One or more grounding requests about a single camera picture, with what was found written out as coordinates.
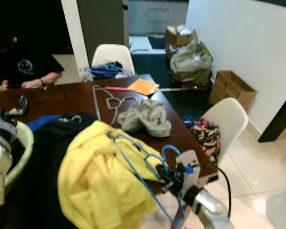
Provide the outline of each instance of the white plastic chair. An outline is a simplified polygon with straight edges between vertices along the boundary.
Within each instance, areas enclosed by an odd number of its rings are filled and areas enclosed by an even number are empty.
[[[239,136],[248,124],[248,116],[240,103],[234,98],[226,98],[211,107],[204,115],[219,126],[221,149],[218,162],[227,152],[230,144]]]
[[[125,45],[101,44],[97,46],[91,65],[97,66],[115,61],[119,62],[124,69],[135,74],[132,57],[129,49]]]

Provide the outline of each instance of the bracelet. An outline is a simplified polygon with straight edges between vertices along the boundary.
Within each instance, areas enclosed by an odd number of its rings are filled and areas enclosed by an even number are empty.
[[[44,83],[43,83],[42,79],[39,78],[39,80],[41,81],[41,86],[43,87],[43,86],[44,86]]]

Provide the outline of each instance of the black cable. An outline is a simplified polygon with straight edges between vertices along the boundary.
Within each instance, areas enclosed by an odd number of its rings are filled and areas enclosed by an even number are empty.
[[[230,186],[230,182],[228,179],[228,176],[225,174],[225,172],[219,168],[217,165],[214,164],[199,164],[199,165],[195,165],[194,167],[215,167],[217,168],[225,177],[225,181],[227,182],[227,186],[228,186],[228,195],[229,195],[229,206],[228,206],[228,217],[231,217],[231,206],[232,206],[232,197],[231,197],[231,186]]]

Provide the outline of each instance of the gray cloth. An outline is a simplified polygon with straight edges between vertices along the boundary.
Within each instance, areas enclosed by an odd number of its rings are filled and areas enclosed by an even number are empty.
[[[130,106],[127,111],[119,114],[117,121],[125,132],[135,133],[145,126],[154,137],[167,137],[172,129],[171,123],[166,120],[163,103],[151,99]]]

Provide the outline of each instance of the dark floor mat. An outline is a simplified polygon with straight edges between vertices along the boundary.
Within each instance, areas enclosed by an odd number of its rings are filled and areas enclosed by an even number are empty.
[[[181,83],[172,83],[165,54],[133,54],[133,65],[137,74],[150,74],[160,88],[181,88]]]
[[[133,54],[133,64],[136,73],[150,74],[160,88],[181,88],[180,83],[172,83],[169,67],[165,63],[165,55]],[[180,115],[193,115],[200,118],[209,108],[210,90],[199,91],[170,91],[163,92],[175,111]]]
[[[165,38],[148,37],[153,49],[165,49]]]
[[[211,107],[208,102],[209,91],[175,91],[163,94],[181,117],[193,115],[194,118],[200,118]]]

